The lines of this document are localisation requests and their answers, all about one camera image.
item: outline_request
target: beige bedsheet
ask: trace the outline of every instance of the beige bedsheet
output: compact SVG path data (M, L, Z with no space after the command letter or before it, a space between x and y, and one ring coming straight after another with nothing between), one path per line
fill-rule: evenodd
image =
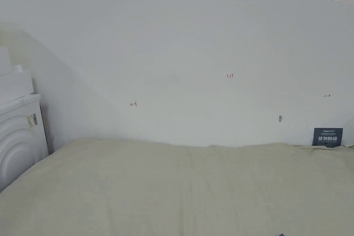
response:
M0 193L0 235L354 235L353 173L349 148L83 140Z

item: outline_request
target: washing machine door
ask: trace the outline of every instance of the washing machine door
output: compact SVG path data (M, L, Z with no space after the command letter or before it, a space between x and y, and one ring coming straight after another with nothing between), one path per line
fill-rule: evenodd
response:
M0 116L0 191L41 160L26 108Z

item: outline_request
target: bed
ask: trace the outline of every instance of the bed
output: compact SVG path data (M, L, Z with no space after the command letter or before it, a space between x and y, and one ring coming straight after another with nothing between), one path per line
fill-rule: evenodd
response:
M0 193L0 234L353 235L354 150L324 149L82 139Z

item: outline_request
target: white box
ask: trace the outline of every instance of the white box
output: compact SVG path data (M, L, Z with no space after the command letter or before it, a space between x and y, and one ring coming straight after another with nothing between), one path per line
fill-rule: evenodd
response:
M0 104L31 93L33 93L33 85L29 70L0 76Z
M0 46L0 76L11 73L12 65L10 61L9 51L6 47Z

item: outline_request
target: barcode label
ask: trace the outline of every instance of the barcode label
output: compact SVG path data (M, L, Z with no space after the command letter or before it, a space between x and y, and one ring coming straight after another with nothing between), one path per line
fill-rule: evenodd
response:
M37 117L36 114L33 114L34 125L37 125Z

